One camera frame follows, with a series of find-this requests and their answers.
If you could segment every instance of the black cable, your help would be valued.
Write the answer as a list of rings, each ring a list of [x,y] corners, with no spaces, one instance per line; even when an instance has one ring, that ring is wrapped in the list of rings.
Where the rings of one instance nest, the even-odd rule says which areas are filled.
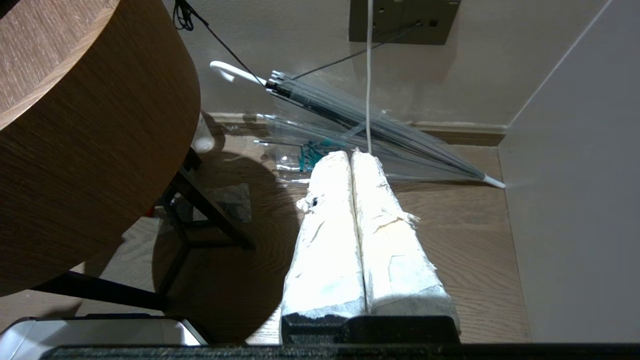
[[[385,41],[383,41],[383,42],[379,43],[378,45],[372,46],[372,47],[371,47],[371,50],[373,50],[373,49],[375,49],[375,48],[377,48],[377,47],[380,47],[380,46],[382,46],[382,45],[384,45],[384,44],[386,44],[386,43],[388,43],[388,42],[391,42],[391,41],[393,41],[393,40],[395,40],[395,39],[397,39],[397,38],[399,38],[399,37],[403,37],[403,36],[405,36],[406,34],[408,34],[411,30],[413,30],[413,29],[415,29],[415,28],[419,28],[419,27],[421,27],[421,26],[422,26],[422,23],[421,23],[421,22],[416,22],[414,25],[412,25],[411,27],[409,27],[406,31],[404,31],[404,32],[402,32],[402,33],[400,33],[400,34],[398,34],[398,35],[396,35],[396,36],[392,37],[392,38],[386,39]],[[322,66],[320,66],[320,67],[317,67],[317,68],[315,68],[315,69],[313,69],[313,70],[309,70],[309,71],[307,71],[307,72],[304,72],[304,73],[302,73],[302,74],[300,74],[300,75],[298,75],[298,76],[294,76],[293,78],[291,78],[291,80],[297,80],[297,79],[299,79],[299,78],[302,78],[303,76],[307,76],[307,75],[312,74],[312,73],[314,73],[314,72],[316,72],[316,71],[318,71],[318,70],[325,69],[325,68],[327,68],[327,67],[329,67],[329,66],[333,66],[333,65],[335,65],[335,64],[338,64],[338,63],[341,63],[341,62],[343,62],[343,61],[349,60],[349,59],[351,59],[351,58],[354,58],[354,57],[356,57],[356,56],[358,56],[358,55],[360,55],[360,54],[364,54],[364,53],[366,53],[366,52],[367,52],[367,49],[364,49],[364,50],[362,50],[362,51],[359,51],[359,52],[357,52],[357,53],[355,53],[355,54],[351,54],[351,55],[349,55],[349,56],[347,56],[347,57],[345,57],[345,58],[342,58],[342,59],[340,59],[340,60],[336,60],[336,61],[331,62],[331,63],[328,63],[328,64],[326,64],[326,65],[322,65]]]
[[[234,57],[234,59],[236,59],[236,61],[242,65],[242,67],[244,67],[244,69],[251,75],[253,75],[253,77],[258,81],[258,84],[262,85],[262,82],[260,81],[260,79],[253,73],[253,71],[251,71],[241,60],[240,58],[238,58],[236,56],[236,54],[231,51],[231,49],[229,48],[229,46],[227,46],[224,41],[222,41],[222,39],[220,37],[218,37],[216,35],[216,33],[213,32],[213,30],[209,27],[209,23],[203,19],[192,7],[191,5],[189,5],[189,3],[187,3],[186,0],[175,0],[175,4],[173,6],[173,24],[175,25],[175,21],[176,19],[178,20],[178,25],[175,25],[175,28],[178,30],[182,30],[185,29],[186,31],[193,31],[194,27],[193,27],[193,21],[191,20],[191,16],[195,16],[196,18],[198,18],[198,20],[200,20],[202,22],[202,24],[204,24],[204,26],[207,28],[207,30],[209,30],[209,32],[211,33],[211,35],[213,35],[214,38],[216,38],[216,40],[220,43],[220,45],[222,45],[228,52],[229,54],[231,54],[231,56]]]

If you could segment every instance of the black metal frame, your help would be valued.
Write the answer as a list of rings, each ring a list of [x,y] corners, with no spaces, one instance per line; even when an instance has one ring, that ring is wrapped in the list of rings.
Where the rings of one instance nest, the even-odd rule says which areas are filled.
[[[181,245],[169,270],[167,270],[167,273],[161,281],[157,293],[73,271],[68,271],[50,281],[35,286],[32,290],[164,311],[168,305],[167,293],[175,278],[178,276],[184,262],[187,260],[191,249],[235,246],[246,250],[254,249],[255,245],[249,241],[244,232],[233,224],[231,218],[225,211],[215,201],[209,199],[197,185],[197,182],[189,175],[189,170],[197,170],[201,164],[202,160],[198,154],[189,148],[189,152],[180,170],[178,170],[164,194],[159,199],[159,203],[163,206],[169,216],[171,225],[180,238]],[[177,193],[180,193],[183,198],[205,215],[208,220],[197,222],[182,221],[180,216],[178,216],[175,205],[172,204],[172,200]],[[232,242],[220,243],[219,241],[189,240],[186,229],[190,227],[212,226],[219,227],[220,230],[230,237]]]

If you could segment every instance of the wall socket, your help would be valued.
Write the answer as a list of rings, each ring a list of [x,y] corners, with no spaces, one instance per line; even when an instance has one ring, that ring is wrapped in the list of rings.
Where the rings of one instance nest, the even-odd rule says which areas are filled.
[[[460,2],[461,0],[374,0],[373,42],[444,45]],[[420,26],[412,28],[416,23],[420,23]],[[406,34],[389,40],[410,28]],[[351,0],[349,41],[367,41],[367,0]]]

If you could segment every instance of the cord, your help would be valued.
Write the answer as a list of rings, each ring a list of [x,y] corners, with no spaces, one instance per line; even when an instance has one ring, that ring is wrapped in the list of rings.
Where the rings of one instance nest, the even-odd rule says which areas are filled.
[[[421,22],[416,22],[414,25],[411,25],[409,28],[407,28],[404,32],[402,32],[402,33],[400,33],[400,34],[398,34],[398,35],[395,35],[395,36],[393,36],[393,37],[390,37],[390,38],[386,39],[385,41],[383,41],[383,42],[381,42],[381,43],[379,43],[379,44],[377,44],[377,45],[372,46],[372,47],[371,47],[371,50],[373,50],[373,49],[375,49],[375,48],[377,48],[377,47],[380,47],[380,46],[382,46],[382,45],[384,45],[384,44],[387,44],[387,43],[389,43],[389,42],[391,42],[391,41],[393,41],[393,40],[395,40],[395,39],[397,39],[397,38],[401,38],[401,37],[403,37],[403,36],[407,35],[411,30],[413,30],[413,29],[415,29],[415,28],[420,28],[420,27],[422,27],[422,23],[421,23]],[[356,56],[358,56],[358,55],[360,55],[360,54],[364,54],[364,53],[366,53],[366,52],[367,52],[367,49],[364,49],[364,50],[359,51],[359,52],[357,52],[357,53],[355,53],[355,54],[351,54],[351,55],[349,55],[349,56],[346,56],[346,57],[344,57],[344,58],[342,58],[342,59],[339,59],[339,60],[333,61],[333,62],[328,63],[328,64],[326,64],[326,65],[322,65],[322,66],[317,67],[317,68],[315,68],[315,69],[312,69],[312,70],[309,70],[309,71],[307,71],[307,72],[304,72],[304,73],[302,73],[302,74],[300,74],[300,75],[298,75],[298,76],[294,76],[294,77],[292,78],[292,80],[297,80],[297,79],[299,79],[299,78],[302,78],[303,76],[307,76],[307,75],[312,74],[312,73],[314,73],[314,72],[316,72],[316,71],[318,71],[318,70],[322,70],[322,69],[328,68],[329,66],[334,66],[334,65],[336,65],[336,64],[339,64],[339,63],[341,63],[341,62],[343,62],[343,61],[349,60],[349,59],[351,59],[351,58],[354,58],[354,57],[356,57]]]
[[[371,38],[373,36],[373,0],[369,0],[367,7],[367,148],[371,153]]]
[[[213,32],[213,30],[209,27],[209,23],[203,19],[194,9],[193,7],[191,7],[191,5],[189,5],[189,3],[187,3],[186,0],[175,0],[175,3],[173,5],[173,25],[175,26],[176,29],[178,30],[186,30],[186,31],[193,31],[194,26],[193,26],[193,21],[191,20],[191,16],[195,16],[198,20],[200,20],[200,22],[202,22],[202,24],[207,28],[207,30],[209,30],[209,32],[211,33],[211,35],[213,35],[214,38],[216,38],[216,40],[220,43],[220,45],[222,45],[228,52],[229,54],[231,54],[231,56],[234,57],[234,59],[236,59],[236,61],[242,65],[242,67],[244,67],[244,69],[251,75],[253,75],[253,77],[258,81],[258,84],[266,87],[265,85],[262,84],[262,82],[260,82],[260,79],[240,60],[240,58],[237,57],[237,55],[231,51],[231,49],[229,48],[229,46],[227,46],[224,41],[222,41],[222,39],[220,37],[218,37],[218,35],[216,35],[216,33]]]

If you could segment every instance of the white wall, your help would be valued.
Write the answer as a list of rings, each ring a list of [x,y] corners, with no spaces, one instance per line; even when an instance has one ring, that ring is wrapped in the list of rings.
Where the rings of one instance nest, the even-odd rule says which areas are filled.
[[[169,9],[173,0],[163,0]],[[301,73],[364,48],[348,42],[349,0],[189,0],[258,75]],[[463,0],[445,46],[387,44],[374,52],[374,103],[398,119],[508,124],[604,0]],[[196,24],[180,32],[212,112],[270,112],[255,85],[229,84],[211,60],[234,63]],[[318,72],[364,94],[361,56]]]
[[[533,341],[640,341],[639,14],[613,0],[499,146]]]

